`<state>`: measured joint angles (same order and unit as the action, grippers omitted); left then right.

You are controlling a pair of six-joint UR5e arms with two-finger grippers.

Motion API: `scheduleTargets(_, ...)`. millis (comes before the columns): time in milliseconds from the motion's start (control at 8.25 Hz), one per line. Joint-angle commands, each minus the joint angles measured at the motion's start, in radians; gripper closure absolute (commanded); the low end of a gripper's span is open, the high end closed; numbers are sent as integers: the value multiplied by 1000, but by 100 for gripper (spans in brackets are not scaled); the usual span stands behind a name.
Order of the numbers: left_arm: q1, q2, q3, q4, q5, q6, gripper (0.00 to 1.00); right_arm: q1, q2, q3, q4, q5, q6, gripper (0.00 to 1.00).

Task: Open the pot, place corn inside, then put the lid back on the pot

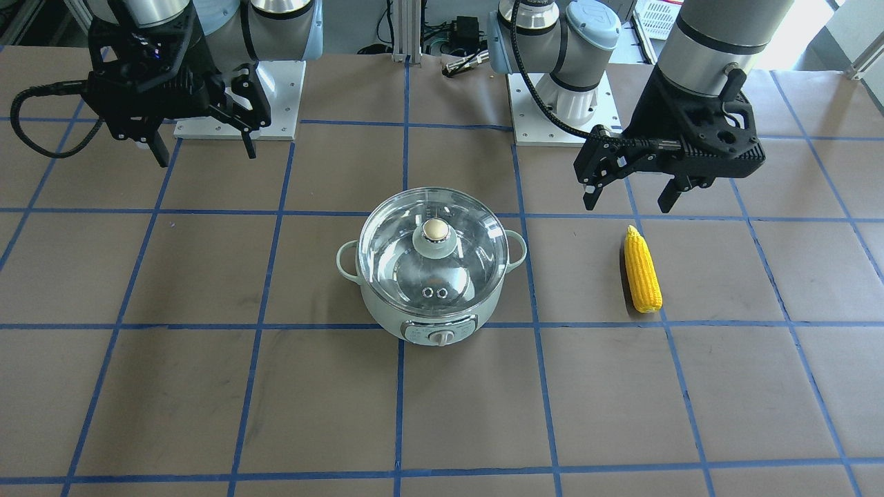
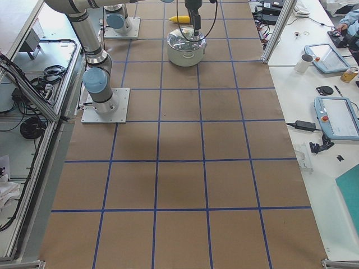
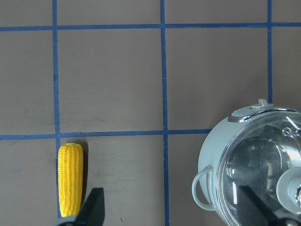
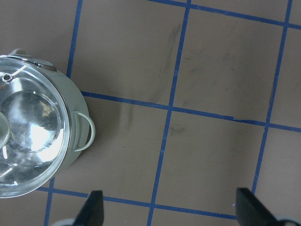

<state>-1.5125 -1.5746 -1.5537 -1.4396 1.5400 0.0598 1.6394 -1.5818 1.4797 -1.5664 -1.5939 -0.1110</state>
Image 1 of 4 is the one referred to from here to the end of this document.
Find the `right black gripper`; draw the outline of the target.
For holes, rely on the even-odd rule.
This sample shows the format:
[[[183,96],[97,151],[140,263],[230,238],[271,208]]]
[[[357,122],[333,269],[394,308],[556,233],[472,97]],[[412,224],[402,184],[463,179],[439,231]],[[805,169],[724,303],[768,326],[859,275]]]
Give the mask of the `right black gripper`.
[[[214,117],[241,133],[256,159],[252,133],[269,125],[269,103],[255,76],[233,79],[225,94],[195,10],[95,10],[88,31],[93,68],[86,77],[86,104],[117,139],[148,145],[158,166],[170,155],[158,127],[165,119]]]

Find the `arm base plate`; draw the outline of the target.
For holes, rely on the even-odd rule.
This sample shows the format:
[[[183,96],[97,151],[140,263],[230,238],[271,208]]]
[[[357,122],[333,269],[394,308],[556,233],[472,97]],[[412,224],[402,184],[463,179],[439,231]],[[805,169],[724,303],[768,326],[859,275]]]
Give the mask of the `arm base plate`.
[[[254,141],[293,141],[296,138],[301,91],[307,63],[304,61],[259,61],[249,67],[225,73],[225,94],[238,104],[249,107],[245,97],[234,93],[233,79],[240,75],[253,75],[261,83],[269,103],[268,126],[251,133]],[[179,119],[174,135],[181,139],[241,139],[240,131],[214,117],[189,117]]]
[[[585,133],[603,125],[613,131],[622,129],[607,75],[588,92],[559,87],[550,75],[528,75],[546,109],[566,125]],[[531,97],[521,75],[508,75],[512,125],[518,146],[580,148],[585,139],[562,131],[552,123]]]

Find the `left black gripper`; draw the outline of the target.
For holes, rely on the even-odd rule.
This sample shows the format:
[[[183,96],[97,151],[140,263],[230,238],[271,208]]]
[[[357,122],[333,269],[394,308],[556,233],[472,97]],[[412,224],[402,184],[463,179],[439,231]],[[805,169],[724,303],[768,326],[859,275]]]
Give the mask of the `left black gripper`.
[[[594,127],[575,160],[583,202],[593,211],[614,179],[634,172],[666,173],[657,205],[669,213],[689,189],[688,178],[745,178],[765,161],[753,108],[742,86],[746,72],[733,67],[716,95],[696,95],[654,68],[627,128],[603,136]]]

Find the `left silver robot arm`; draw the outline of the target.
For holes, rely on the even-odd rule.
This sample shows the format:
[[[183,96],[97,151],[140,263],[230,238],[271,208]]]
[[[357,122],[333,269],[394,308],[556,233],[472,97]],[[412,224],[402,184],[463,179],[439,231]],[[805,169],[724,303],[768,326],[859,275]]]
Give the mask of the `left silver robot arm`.
[[[670,176],[657,204],[720,178],[745,178],[765,161],[743,85],[791,7],[789,1],[685,1],[637,100],[628,126],[581,125],[621,35],[599,1],[501,1],[488,23],[490,65],[520,75],[534,107],[562,132],[584,139],[575,175],[593,210],[616,179]]]

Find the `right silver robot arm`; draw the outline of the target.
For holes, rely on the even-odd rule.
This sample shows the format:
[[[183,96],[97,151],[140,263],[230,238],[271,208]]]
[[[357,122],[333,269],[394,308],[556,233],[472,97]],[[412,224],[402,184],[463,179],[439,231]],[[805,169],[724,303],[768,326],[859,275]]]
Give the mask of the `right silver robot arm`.
[[[253,135],[273,122],[262,61],[309,61],[323,51],[319,1],[90,1],[92,61],[83,100],[115,139],[145,145],[159,166],[167,119],[209,117]]]

